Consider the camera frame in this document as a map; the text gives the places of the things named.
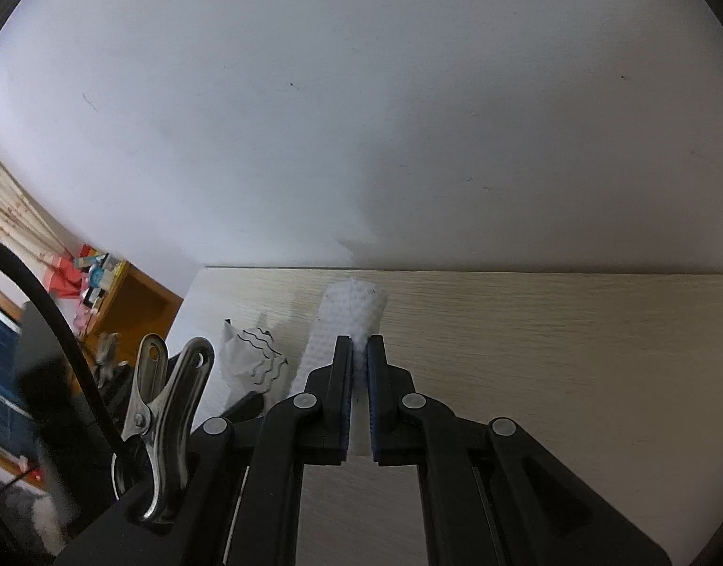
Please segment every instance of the light wood tabletop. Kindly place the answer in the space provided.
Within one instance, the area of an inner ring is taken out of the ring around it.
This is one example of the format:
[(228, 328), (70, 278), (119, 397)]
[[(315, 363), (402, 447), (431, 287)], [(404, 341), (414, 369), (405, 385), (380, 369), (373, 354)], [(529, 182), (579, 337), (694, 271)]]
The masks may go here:
[[(205, 268), (168, 336), (270, 329), (300, 359), (324, 288), (389, 293), (388, 361), (462, 417), (509, 416), (674, 565), (723, 519), (723, 275)], [(413, 470), (308, 467), (297, 563), (424, 564)]]

